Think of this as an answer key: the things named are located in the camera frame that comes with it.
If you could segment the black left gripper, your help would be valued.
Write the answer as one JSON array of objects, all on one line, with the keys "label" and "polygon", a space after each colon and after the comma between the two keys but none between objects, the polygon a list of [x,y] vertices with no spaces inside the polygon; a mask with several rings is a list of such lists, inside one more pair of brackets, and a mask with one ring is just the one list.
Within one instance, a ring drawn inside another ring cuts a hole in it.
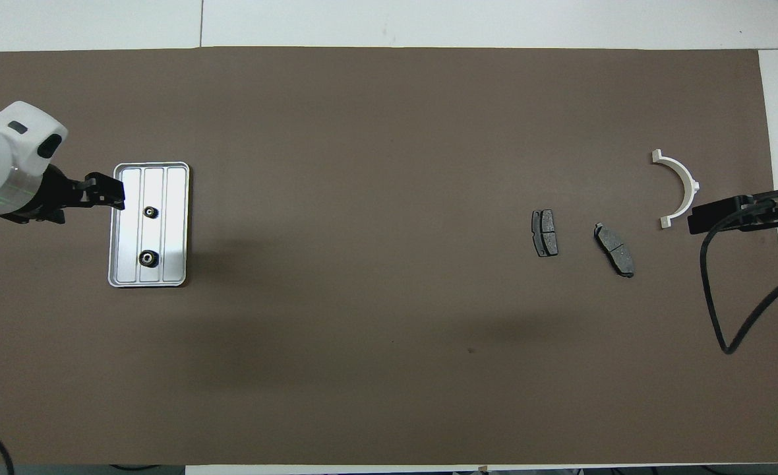
[{"label": "black left gripper", "polygon": [[124,186],[121,181],[110,175],[90,172],[86,175],[86,193],[84,197],[84,181],[68,178],[57,166],[49,165],[42,176],[40,186],[34,197],[24,207],[17,210],[17,223],[28,224],[51,222],[64,224],[67,207],[93,208],[108,206],[116,210],[126,208]]}]

